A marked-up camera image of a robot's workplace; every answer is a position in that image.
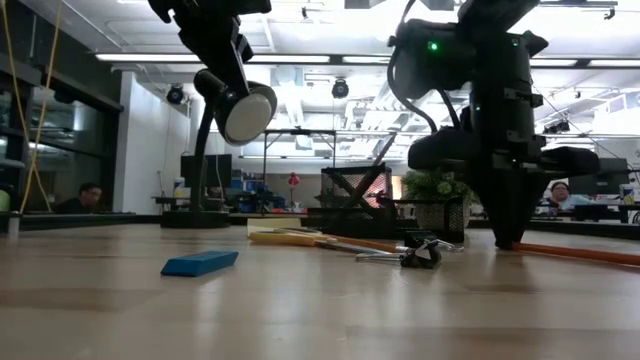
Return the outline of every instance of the yellow cable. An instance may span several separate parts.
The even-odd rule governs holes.
[[[6,0],[2,0],[2,17],[3,17],[3,22],[4,22],[4,29],[5,29],[5,34],[7,37],[7,50],[9,53],[9,64],[11,66],[11,75],[13,77],[13,88],[14,88],[14,92],[16,93],[16,102],[18,104],[18,113],[20,115],[20,122],[22,123],[22,132],[24,135],[24,141],[28,144],[29,143],[29,134],[27,131],[27,122],[25,120],[25,116],[24,116],[24,110],[22,109],[22,101],[20,100],[20,88],[18,87],[18,77],[16,76],[16,66],[15,66],[15,62],[13,59],[13,48],[11,46],[11,34],[9,32],[9,19],[8,19],[8,15],[7,15],[7,1]],[[36,180],[38,182],[38,187],[40,188],[40,192],[42,193],[42,197],[45,199],[45,203],[47,204],[47,208],[49,209],[49,211],[51,211],[51,206],[49,205],[49,201],[47,200],[47,193],[44,190],[44,187],[42,186],[42,181],[40,180],[40,174],[36,171]],[[25,191],[25,198],[27,197],[27,195],[29,194],[29,192],[31,191],[31,188],[27,188]]]
[[[47,82],[45,84],[45,92],[49,92],[51,88],[51,77],[53,75],[53,64],[56,58],[56,50],[58,48],[58,35],[60,33],[60,19],[62,18],[62,0],[58,0],[58,15],[56,15],[56,27],[53,33],[53,44],[51,45],[51,57],[49,58],[49,68],[47,73]],[[33,172],[36,170],[36,164],[38,163],[38,145],[40,144],[40,135],[42,135],[42,124],[44,124],[44,118],[47,115],[47,98],[42,100],[42,111],[40,114],[40,122],[38,122],[38,132],[36,133],[36,147],[33,150],[33,156],[31,158],[31,168],[29,168],[29,176],[27,177],[27,191],[22,199],[22,206],[20,206],[20,213],[24,212],[24,208],[27,205],[29,199],[29,190],[31,189],[31,180],[33,178]],[[51,205],[49,205],[48,199],[45,197],[45,203],[47,209],[51,212]]]

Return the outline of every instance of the orange stick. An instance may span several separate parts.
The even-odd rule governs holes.
[[[373,242],[373,241],[352,239],[352,238],[346,238],[346,237],[342,237],[342,236],[335,236],[335,235],[329,235],[329,234],[326,234],[326,235],[338,240],[338,242],[342,242],[342,243],[345,243],[345,244],[363,246],[363,247],[368,247],[368,248],[376,249],[376,250],[382,250],[382,251],[386,251],[386,252],[390,252],[390,253],[396,253],[397,252],[395,245],[380,244],[380,243]]]
[[[570,248],[563,248],[558,246],[533,245],[533,244],[513,244],[513,250],[530,252],[530,253],[538,253],[538,254],[546,254],[546,255],[564,256],[564,257],[585,259],[585,260],[604,261],[604,262],[620,264],[620,265],[640,266],[639,255],[627,255],[627,254],[611,253],[606,251],[570,249]]]

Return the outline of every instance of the man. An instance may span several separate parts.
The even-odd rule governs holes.
[[[58,214],[91,214],[102,195],[100,186],[94,183],[86,183],[80,186],[78,197],[69,199],[60,204],[56,213]]]

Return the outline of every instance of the computer monitor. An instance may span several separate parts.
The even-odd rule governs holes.
[[[202,186],[231,186],[231,155],[206,155],[204,161]],[[180,176],[185,179],[186,187],[191,187],[193,183],[193,162],[193,156],[183,156],[180,159]]]
[[[620,185],[629,184],[626,159],[601,158],[600,172],[569,178],[572,194],[619,195]]]

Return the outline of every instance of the woman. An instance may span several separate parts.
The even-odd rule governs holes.
[[[576,205],[589,205],[594,202],[581,195],[571,195],[569,185],[558,181],[551,186],[551,197],[547,199],[551,207],[558,210],[573,210]]]

